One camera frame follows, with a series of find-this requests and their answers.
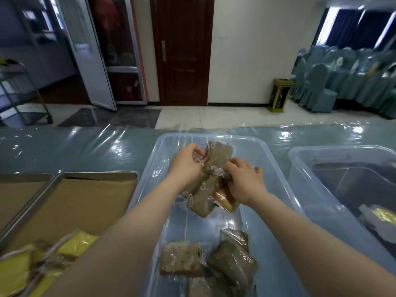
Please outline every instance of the brown door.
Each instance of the brown door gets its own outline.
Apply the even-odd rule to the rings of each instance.
[[[207,105],[214,0],[151,0],[163,105]]]

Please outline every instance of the cart wheel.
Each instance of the cart wheel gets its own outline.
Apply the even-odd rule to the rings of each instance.
[[[52,124],[53,123],[51,115],[47,116],[47,122],[48,122],[48,124]]]

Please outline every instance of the hand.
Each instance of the hand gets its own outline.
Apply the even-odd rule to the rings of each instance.
[[[205,152],[199,146],[194,143],[188,144],[180,149],[169,165],[168,177],[175,181],[181,190],[198,177],[204,166],[203,163],[197,162],[197,154],[205,156]]]
[[[252,206],[255,199],[268,194],[264,184],[263,169],[254,168],[240,158],[230,159],[226,163],[225,169],[232,177],[232,181],[228,183],[228,188],[232,196],[240,203]]]

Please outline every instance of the tile floor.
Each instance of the tile floor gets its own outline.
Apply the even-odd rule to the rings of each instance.
[[[262,107],[205,107],[205,106],[119,106],[117,112],[92,105],[47,104],[54,123],[47,124],[44,118],[35,125],[54,126],[114,126],[130,125],[139,128],[169,130],[227,129],[235,127],[344,124],[355,121],[366,122],[382,117],[353,110],[335,110],[330,114],[311,113],[288,100],[284,113],[271,113]],[[40,104],[19,106],[23,112],[43,111]],[[14,109],[1,113],[6,118]]]

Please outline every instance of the door frame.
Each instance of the door frame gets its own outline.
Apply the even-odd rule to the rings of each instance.
[[[160,103],[161,105],[170,105],[170,103],[167,102],[166,100],[164,78],[162,74],[161,32],[160,32],[160,22],[158,18],[159,8],[158,8],[157,0],[150,0],[150,7],[151,7],[152,32],[154,36],[155,61],[157,66],[158,89],[160,93]],[[205,19],[205,46],[204,46],[205,75],[204,75],[204,90],[202,92],[204,98],[202,100],[199,100],[199,104],[198,104],[199,106],[207,106],[214,8],[215,8],[215,0],[207,0],[206,19]]]

